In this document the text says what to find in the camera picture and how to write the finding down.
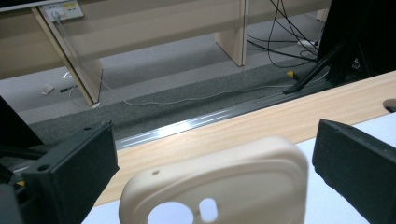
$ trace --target oval cutout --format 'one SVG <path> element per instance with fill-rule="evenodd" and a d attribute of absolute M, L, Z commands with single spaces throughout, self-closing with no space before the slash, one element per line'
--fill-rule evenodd
<path fill-rule="evenodd" d="M 211 198 L 203 199 L 199 203 L 199 211 L 202 221 L 206 223 L 213 222 L 219 215 L 216 201 Z"/>
<path fill-rule="evenodd" d="M 157 205 L 148 215 L 148 224 L 192 224 L 193 221 L 190 208 L 177 202 Z"/>

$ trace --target wall outlet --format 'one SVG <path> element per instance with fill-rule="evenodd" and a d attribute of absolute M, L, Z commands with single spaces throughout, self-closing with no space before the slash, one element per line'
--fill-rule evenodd
<path fill-rule="evenodd" d="M 66 15 L 67 19 L 83 17 L 81 8 L 77 1 L 69 1 L 61 3 L 62 8 L 64 9 L 64 14 Z"/>
<path fill-rule="evenodd" d="M 43 6 L 43 8 L 51 21 L 56 21 L 57 17 L 59 17 L 61 21 L 64 21 L 84 16 L 76 0 L 49 4 Z"/>
<path fill-rule="evenodd" d="M 61 21 L 66 20 L 66 15 L 64 14 L 64 9 L 62 8 L 62 5 L 59 3 L 56 4 L 50 4 L 50 5 L 45 5 L 43 6 L 44 10 L 47 13 L 47 16 L 51 21 L 56 21 L 56 18 L 59 16 L 59 19 Z"/>

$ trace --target desk leg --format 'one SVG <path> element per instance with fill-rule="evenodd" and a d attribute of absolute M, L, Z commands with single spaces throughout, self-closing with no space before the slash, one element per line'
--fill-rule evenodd
<path fill-rule="evenodd" d="M 102 78 L 102 64 L 100 61 L 83 62 L 76 51 L 67 44 L 67 40 L 59 33 L 55 25 L 47 18 L 47 14 L 40 12 L 37 7 L 32 7 L 32 11 L 67 70 L 76 81 L 88 105 L 97 103 L 99 101 Z"/>
<path fill-rule="evenodd" d="M 240 0 L 238 24 L 236 29 L 217 32 L 216 42 L 233 59 L 238 66 L 246 63 L 249 0 Z"/>

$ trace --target wooden panel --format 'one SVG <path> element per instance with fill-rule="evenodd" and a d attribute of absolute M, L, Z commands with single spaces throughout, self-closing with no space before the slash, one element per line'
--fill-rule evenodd
<path fill-rule="evenodd" d="M 284 0 L 284 5 L 288 16 L 295 16 L 315 10 L 328 8 L 330 0 Z M 271 21 L 274 19 L 276 10 L 270 0 L 250 0 L 248 12 L 248 23 L 254 24 L 261 21 Z"/>
<path fill-rule="evenodd" d="M 121 150 L 120 170 L 96 204 L 119 199 L 127 181 L 148 168 L 270 135 L 299 143 L 316 135 L 320 119 L 355 124 L 388 114 L 382 103 L 396 96 L 395 86 L 392 72 Z"/>
<path fill-rule="evenodd" d="M 88 105 L 93 105 L 99 101 L 99 93 L 102 80 L 102 64 L 99 60 L 91 60 L 84 62 L 80 59 L 78 51 L 70 42 L 67 33 L 63 31 L 63 27 L 58 29 L 56 25 L 50 22 L 45 10 L 41 7 L 40 12 L 36 8 L 32 8 L 36 14 L 36 18 L 42 24 L 43 30 L 46 31 L 51 43 L 57 50 L 64 64 L 72 75 L 73 79 L 78 84 L 78 88 L 87 101 Z"/>
<path fill-rule="evenodd" d="M 248 2 L 249 0 L 240 0 L 238 28 L 217 32 L 215 35 L 216 42 L 238 66 L 246 63 Z"/>
<path fill-rule="evenodd" d="M 240 0 L 158 2 L 81 1 L 84 18 L 64 27 L 81 58 L 91 60 L 238 26 Z"/>
<path fill-rule="evenodd" d="M 0 79 L 64 66 L 30 8 L 0 13 Z"/>

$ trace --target floor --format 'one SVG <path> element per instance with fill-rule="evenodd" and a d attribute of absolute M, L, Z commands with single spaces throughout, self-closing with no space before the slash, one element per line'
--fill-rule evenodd
<path fill-rule="evenodd" d="M 317 21 L 316 12 L 292 17 L 290 20 L 308 39 L 318 39 L 323 23 Z M 247 32 L 252 36 L 268 39 L 272 24 L 268 21 L 250 25 Z M 270 48 L 295 55 L 304 53 L 304 49 L 296 45 L 295 37 L 278 25 L 272 32 L 271 40 L 294 40 L 294 43 L 272 42 Z M 274 63 L 289 59 L 274 53 L 270 56 Z M 102 85 L 99 106 L 271 63 L 266 51 L 247 44 L 247 64 L 238 67 L 216 44 L 213 34 L 106 57 L 101 62 L 106 85 Z M 66 73 L 67 70 L 62 67 L 1 80 L 0 95 L 28 124 L 91 110 L 78 89 L 60 93 L 60 90 L 75 85 L 74 80 L 67 77 Z M 43 95 L 41 92 L 46 85 L 53 86 L 55 90 Z"/>

